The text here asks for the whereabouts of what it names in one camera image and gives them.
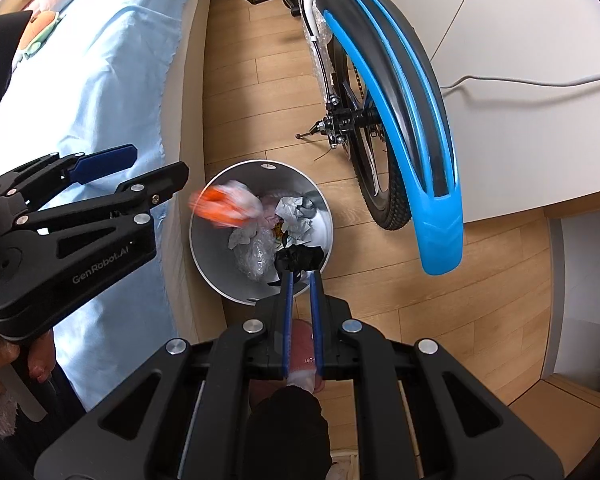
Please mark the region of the black trash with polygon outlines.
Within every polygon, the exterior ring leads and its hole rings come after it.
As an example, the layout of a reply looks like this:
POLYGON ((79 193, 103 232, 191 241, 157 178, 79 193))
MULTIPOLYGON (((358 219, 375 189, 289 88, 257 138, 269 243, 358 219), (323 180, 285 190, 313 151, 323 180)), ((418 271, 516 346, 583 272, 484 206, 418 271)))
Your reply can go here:
POLYGON ((291 245, 275 254, 274 266, 279 274, 318 270, 325 253, 321 246, 291 245))

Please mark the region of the orange white wrapper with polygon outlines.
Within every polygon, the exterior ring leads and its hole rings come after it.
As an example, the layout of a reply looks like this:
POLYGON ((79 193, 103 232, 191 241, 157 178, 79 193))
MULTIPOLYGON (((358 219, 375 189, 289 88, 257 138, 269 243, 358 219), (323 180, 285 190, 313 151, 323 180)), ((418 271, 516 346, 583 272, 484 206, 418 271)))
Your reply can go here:
POLYGON ((261 201, 242 182, 210 184, 188 200, 194 215, 219 228, 241 228, 263 214, 261 201))

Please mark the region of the white blue bicycle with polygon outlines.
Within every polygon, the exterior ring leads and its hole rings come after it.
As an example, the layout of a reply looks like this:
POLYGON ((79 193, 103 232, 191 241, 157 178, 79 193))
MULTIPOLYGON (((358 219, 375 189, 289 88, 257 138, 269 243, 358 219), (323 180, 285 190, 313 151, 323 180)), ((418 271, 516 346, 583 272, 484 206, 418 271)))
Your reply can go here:
MULTIPOLYGON (((246 0, 251 4, 270 0, 246 0)), ((410 224, 422 270, 462 261, 460 174, 441 88, 391 0, 282 0, 300 18, 325 101, 310 129, 346 149, 374 221, 410 224)))

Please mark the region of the white crumpled paper ball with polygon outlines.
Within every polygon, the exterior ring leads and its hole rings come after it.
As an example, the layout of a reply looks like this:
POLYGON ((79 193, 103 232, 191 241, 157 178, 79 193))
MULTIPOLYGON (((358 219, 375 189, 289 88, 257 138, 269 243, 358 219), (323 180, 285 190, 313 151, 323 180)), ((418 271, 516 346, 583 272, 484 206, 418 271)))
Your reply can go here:
POLYGON ((275 208, 276 216, 283 221, 282 245, 306 244, 311 238, 316 213, 314 203, 307 197, 282 197, 275 208))

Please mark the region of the silver trash bin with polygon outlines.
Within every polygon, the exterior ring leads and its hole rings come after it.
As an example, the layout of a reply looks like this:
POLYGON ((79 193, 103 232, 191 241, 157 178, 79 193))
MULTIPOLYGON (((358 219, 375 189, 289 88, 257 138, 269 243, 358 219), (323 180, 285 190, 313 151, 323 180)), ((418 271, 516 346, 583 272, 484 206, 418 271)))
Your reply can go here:
POLYGON ((317 184, 283 162, 250 159, 216 174, 206 188, 236 183, 261 203, 261 215, 241 228, 192 217, 189 245, 198 271, 224 298, 254 306, 279 292, 274 258, 283 249, 321 247, 324 270, 332 255, 334 222, 317 184))

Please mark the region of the orange green turtle plush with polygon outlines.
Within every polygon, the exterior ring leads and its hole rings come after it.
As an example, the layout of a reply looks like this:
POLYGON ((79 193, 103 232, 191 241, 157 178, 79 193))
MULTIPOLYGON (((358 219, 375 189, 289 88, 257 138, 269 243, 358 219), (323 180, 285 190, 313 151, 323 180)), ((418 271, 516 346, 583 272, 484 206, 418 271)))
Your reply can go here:
POLYGON ((32 15, 20 38, 12 60, 12 70, 15 70, 23 60, 35 55, 44 46, 60 20, 60 13, 51 10, 36 12, 32 15))

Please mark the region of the clear plastic wrap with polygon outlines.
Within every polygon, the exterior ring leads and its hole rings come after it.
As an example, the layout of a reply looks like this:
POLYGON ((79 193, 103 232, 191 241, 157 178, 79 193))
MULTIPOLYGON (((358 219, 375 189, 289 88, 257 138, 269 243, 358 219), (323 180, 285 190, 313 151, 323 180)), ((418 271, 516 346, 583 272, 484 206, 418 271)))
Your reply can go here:
POLYGON ((258 222, 234 229, 228 237, 227 247, 235 257, 238 270, 251 281, 263 281, 272 269, 276 241, 272 230, 261 231, 258 222))

